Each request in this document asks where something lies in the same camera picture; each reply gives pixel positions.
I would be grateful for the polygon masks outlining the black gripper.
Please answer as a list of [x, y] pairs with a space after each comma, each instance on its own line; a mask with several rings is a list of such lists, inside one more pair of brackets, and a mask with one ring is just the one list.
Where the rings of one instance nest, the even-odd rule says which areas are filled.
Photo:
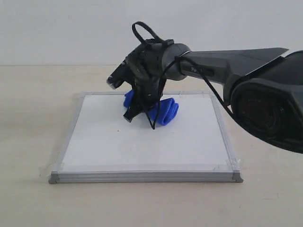
[[159, 102], [166, 83], [167, 67], [174, 57], [169, 51], [172, 39], [142, 39], [124, 60], [124, 80], [131, 85], [133, 97], [123, 117], [128, 122], [143, 112], [143, 106]]

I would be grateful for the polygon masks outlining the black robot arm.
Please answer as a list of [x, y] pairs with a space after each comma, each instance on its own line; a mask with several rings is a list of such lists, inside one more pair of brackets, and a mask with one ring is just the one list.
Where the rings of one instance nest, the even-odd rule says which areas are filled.
[[249, 134], [278, 148], [303, 151], [302, 51], [192, 51], [173, 40], [146, 40], [127, 55], [125, 66], [134, 91], [127, 121], [160, 107], [166, 80], [193, 77], [208, 86], [222, 85], [218, 101]]

